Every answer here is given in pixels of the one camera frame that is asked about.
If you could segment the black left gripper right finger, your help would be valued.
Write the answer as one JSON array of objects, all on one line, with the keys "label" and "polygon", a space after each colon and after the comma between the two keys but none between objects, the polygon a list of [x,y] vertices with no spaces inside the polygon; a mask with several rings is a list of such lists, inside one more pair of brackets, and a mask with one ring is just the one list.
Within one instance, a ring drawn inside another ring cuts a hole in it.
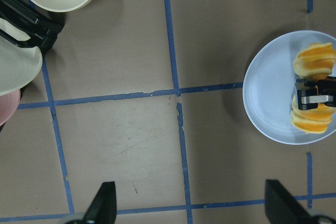
[{"label": "black left gripper right finger", "polygon": [[276,179],[265,181],[265,214],[272,224],[315,223],[310,214]]}]

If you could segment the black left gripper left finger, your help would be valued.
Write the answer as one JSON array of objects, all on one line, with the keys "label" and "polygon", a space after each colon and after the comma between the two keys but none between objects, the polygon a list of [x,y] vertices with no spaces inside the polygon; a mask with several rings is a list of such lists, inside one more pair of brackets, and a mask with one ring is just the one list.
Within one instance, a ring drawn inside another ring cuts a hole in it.
[{"label": "black left gripper left finger", "polygon": [[91,205],[85,212],[82,223],[114,224],[117,217],[115,182],[101,184]]}]

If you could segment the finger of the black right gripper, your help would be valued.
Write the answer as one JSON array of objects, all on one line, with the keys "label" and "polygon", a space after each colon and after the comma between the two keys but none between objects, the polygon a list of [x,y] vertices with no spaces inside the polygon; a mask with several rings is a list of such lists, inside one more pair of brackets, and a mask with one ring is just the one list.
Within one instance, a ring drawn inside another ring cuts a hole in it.
[{"label": "finger of the black right gripper", "polygon": [[335,108],[335,77],[325,79],[297,79],[297,104],[299,110],[316,109],[319,104]]}]

